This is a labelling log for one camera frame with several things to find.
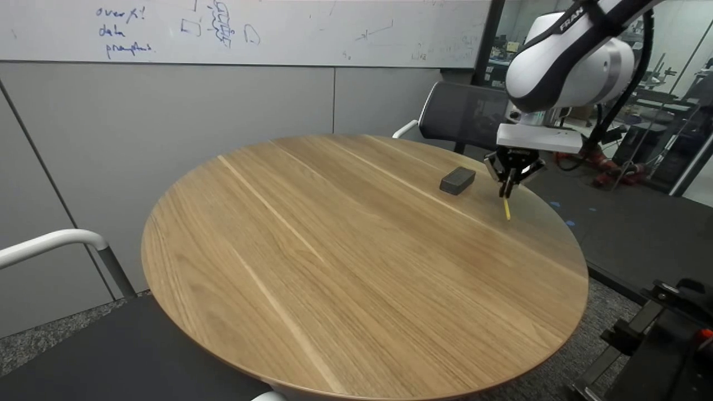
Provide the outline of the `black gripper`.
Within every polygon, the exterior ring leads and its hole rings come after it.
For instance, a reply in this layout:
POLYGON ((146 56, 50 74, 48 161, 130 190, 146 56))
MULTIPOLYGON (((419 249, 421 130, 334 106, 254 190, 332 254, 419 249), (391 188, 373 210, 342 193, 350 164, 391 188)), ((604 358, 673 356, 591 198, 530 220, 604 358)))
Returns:
POLYGON ((513 191, 531 180, 544 170, 544 161, 537 150, 497 148, 494 161, 485 161, 488 174, 498 182, 498 195, 505 195, 505 175, 509 182, 508 198, 513 191))

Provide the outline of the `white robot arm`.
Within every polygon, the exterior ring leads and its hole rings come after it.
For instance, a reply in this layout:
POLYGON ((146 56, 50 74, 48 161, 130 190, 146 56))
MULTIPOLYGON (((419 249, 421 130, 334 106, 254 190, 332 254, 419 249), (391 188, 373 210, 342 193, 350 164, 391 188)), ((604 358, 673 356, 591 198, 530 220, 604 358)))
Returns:
POLYGON ((498 195, 544 168, 539 154, 585 158, 641 81, 653 46, 653 7, 660 0, 574 0, 565 12, 539 16, 505 71, 505 94, 520 113, 500 123, 485 155, 498 195), (583 139, 573 130, 535 124, 539 111, 585 104, 614 106, 583 139))

